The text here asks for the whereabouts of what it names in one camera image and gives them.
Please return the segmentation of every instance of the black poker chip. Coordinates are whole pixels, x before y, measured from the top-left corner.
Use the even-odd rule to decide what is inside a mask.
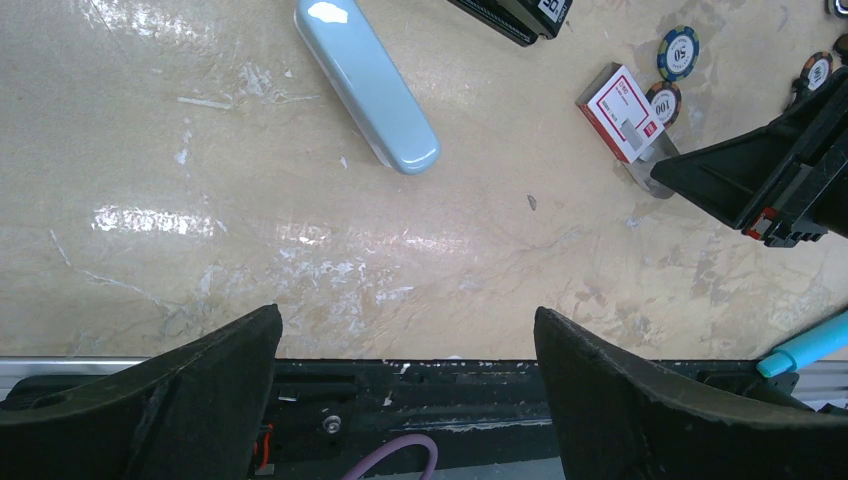
[[[827,52],[814,53],[801,69],[801,78],[809,81],[811,91],[819,88],[833,71],[833,57]]]
[[[651,103],[663,125],[670,127],[677,120],[683,105],[683,95],[676,83],[657,82],[645,92],[645,98]]]

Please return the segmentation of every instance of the marble table surface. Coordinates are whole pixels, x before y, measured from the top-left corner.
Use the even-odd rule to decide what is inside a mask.
[[[0,4],[0,355],[155,355],[275,302],[282,357],[529,358],[544,305],[753,358],[848,303],[848,240],[655,200],[574,106],[612,61],[647,89],[688,24],[677,147],[759,127],[845,30],[818,4],[575,0],[526,49],[444,0],[360,4],[440,137],[423,175],[374,157],[293,0]]]

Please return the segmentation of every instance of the light blue marker cap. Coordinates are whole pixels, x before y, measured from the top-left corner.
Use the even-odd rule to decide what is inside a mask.
[[[783,372],[788,372],[794,367],[795,362],[792,361],[792,357],[782,352],[774,352],[757,364],[757,371],[764,377],[771,378]]]

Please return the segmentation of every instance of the white scratch mark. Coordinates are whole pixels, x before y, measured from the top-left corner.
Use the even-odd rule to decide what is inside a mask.
[[[154,297],[153,295],[150,295],[149,293],[147,293],[144,290],[136,287],[135,285],[130,285],[128,283],[119,282],[118,280],[115,280],[115,279],[112,279],[112,278],[101,277],[100,275],[95,275],[95,274],[89,272],[88,270],[79,270],[79,272],[82,272],[82,273],[88,275],[89,277],[91,277],[95,280],[103,282],[103,284],[113,285],[113,286],[121,287],[121,288],[127,288],[127,289],[134,291],[134,292],[138,292],[138,293],[144,295],[145,298],[147,298],[151,302],[155,303],[156,305],[161,305],[161,303],[162,303],[161,301],[159,301],[158,298]]]
[[[174,155],[174,160],[180,165],[185,165],[185,159],[188,157],[188,149],[184,148],[179,153]]]
[[[283,100],[280,103],[294,103],[294,102],[302,102],[304,100],[312,100],[314,98],[321,98],[321,95],[307,95],[304,97],[291,97]]]
[[[406,292],[414,288],[415,287],[400,287],[394,290],[389,290],[388,292],[380,292],[374,296],[374,300],[377,301],[377,305],[382,305],[386,300],[402,299],[406,296]]]
[[[192,105],[199,105],[201,107],[218,108],[221,110],[229,110],[233,108],[233,106],[228,103],[213,102],[211,100],[201,100],[199,98],[177,97],[177,101],[180,103],[190,103]]]
[[[61,246],[61,245],[59,245],[59,240],[57,240],[57,239],[56,239],[56,233],[55,233],[55,232],[53,232],[53,229],[52,229],[52,228],[50,229],[50,238],[52,238],[52,239],[53,239],[53,243],[56,245],[56,248],[58,248],[58,249],[59,249],[59,253],[60,253],[60,254],[62,254],[62,258],[64,258],[64,259],[65,259],[65,265],[67,265],[67,266],[69,266],[69,267],[73,268],[73,267],[71,266],[71,261],[70,261],[70,260],[68,260],[68,256],[67,256],[67,255],[65,255],[65,250],[64,250],[64,249],[62,249],[62,246]]]

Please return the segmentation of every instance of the purple cable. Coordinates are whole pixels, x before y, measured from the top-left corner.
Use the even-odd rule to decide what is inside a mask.
[[[427,468],[421,474],[419,480],[430,480],[433,472],[436,470],[436,461],[439,459],[439,449],[436,447],[436,442],[426,435],[414,433],[412,435],[404,435],[386,442],[385,445],[374,450],[367,457],[359,461],[349,472],[342,477],[342,480],[357,480],[359,477],[368,473],[371,467],[380,463],[384,458],[397,452],[401,448],[410,445],[422,445],[430,451],[430,458],[427,460]]]

